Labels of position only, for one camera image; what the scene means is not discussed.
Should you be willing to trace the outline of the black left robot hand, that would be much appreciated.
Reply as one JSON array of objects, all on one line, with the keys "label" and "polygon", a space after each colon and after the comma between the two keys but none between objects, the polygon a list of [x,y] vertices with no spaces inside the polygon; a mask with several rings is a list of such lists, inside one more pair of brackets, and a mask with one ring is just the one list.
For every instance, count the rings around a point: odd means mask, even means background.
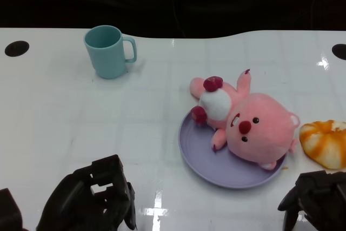
[{"label": "black left robot hand", "polygon": [[118,155],[67,175],[42,211],[37,230],[117,230],[136,227],[135,191]]}]

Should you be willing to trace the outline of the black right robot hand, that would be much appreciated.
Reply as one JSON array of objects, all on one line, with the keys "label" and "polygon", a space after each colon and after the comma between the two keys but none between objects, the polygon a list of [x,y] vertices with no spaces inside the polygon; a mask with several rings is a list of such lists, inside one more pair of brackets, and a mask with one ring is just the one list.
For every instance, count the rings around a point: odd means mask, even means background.
[{"label": "black right robot hand", "polygon": [[300,174],[277,209],[285,212],[283,230],[293,230],[300,211],[316,230],[345,230],[345,172]]}]

